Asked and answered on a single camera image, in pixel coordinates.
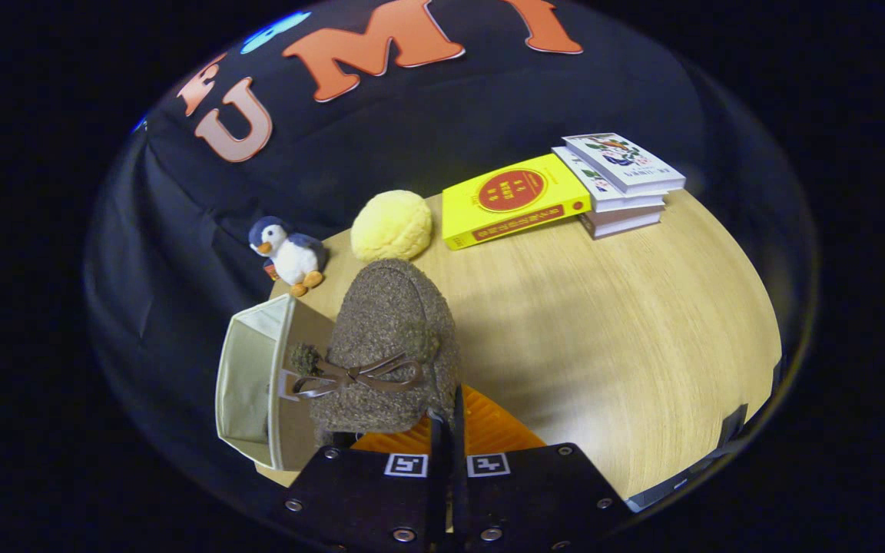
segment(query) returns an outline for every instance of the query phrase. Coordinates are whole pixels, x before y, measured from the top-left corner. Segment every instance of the yellow sponge ball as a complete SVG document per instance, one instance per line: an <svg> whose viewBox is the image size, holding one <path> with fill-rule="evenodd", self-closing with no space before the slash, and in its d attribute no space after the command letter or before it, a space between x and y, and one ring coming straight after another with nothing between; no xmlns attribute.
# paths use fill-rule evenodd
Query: yellow sponge ball
<svg viewBox="0 0 885 553"><path fill-rule="evenodd" d="M433 214L421 196L389 190L364 206L350 230L350 247L357 259L412 259L429 246Z"/></svg>

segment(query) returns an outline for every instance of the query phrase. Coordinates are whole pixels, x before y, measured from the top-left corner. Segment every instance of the red circle on book cover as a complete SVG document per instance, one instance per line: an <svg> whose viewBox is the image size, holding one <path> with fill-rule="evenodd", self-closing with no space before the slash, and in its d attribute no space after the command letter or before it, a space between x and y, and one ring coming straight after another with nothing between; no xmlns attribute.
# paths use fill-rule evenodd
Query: red circle on book cover
<svg viewBox="0 0 885 553"><path fill-rule="evenodd" d="M503 171L488 179L477 192L480 207L488 211L512 211L535 203L545 192L545 178L530 169Z"/></svg>

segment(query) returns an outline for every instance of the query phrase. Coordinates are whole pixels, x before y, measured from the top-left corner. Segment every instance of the metal screw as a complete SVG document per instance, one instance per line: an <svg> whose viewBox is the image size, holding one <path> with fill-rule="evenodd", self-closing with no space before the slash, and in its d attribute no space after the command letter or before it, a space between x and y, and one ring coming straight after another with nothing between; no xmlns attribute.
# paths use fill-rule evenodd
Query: metal screw
<svg viewBox="0 0 885 553"><path fill-rule="evenodd" d="M408 528L398 528L396 531L391 532L391 535L398 541L408 542L415 541L415 532L410 531Z"/></svg>
<svg viewBox="0 0 885 553"><path fill-rule="evenodd" d="M480 539L484 541L496 541L501 539L501 536L503 536L501 528L487 528L480 532Z"/></svg>

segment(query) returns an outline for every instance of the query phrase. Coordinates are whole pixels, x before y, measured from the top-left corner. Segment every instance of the white book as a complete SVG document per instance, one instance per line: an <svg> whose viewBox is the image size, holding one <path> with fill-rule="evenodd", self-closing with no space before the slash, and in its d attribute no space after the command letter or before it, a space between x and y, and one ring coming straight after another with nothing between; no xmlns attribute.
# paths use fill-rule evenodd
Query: white book
<svg viewBox="0 0 885 553"><path fill-rule="evenodd" d="M668 192L685 186L684 175L671 165L616 133L575 135L562 140L622 193Z"/></svg>
<svg viewBox="0 0 885 553"><path fill-rule="evenodd" d="M580 214L579 221L590 237L596 240L632 228L659 223L663 210L664 207L635 207L632 210L607 211L601 214L586 211Z"/></svg>
<svg viewBox="0 0 885 553"><path fill-rule="evenodd" d="M647 192L640 194L625 194L610 184L593 167L589 167L587 162L580 160L579 156L573 154L567 147L556 146L552 148L559 160L579 178L589 195L592 197L590 204L593 211L603 213L603 211L627 210L630 207L650 207L664 206L666 192Z"/></svg>

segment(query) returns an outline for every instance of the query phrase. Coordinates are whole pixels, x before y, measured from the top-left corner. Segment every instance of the letter m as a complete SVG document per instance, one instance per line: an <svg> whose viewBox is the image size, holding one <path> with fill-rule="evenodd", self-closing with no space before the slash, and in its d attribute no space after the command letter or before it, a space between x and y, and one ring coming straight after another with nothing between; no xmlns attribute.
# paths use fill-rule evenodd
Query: letter m
<svg viewBox="0 0 885 553"><path fill-rule="evenodd" d="M364 35L321 28L293 42L282 55L298 56L306 65L317 82L313 94L316 101L331 101L360 83L360 77L344 74L337 62L369 75L383 75L392 40L399 51L394 61L401 67L418 67L461 56L463 46L446 38L429 13L430 2L395 0L383 4L371 13Z"/></svg>

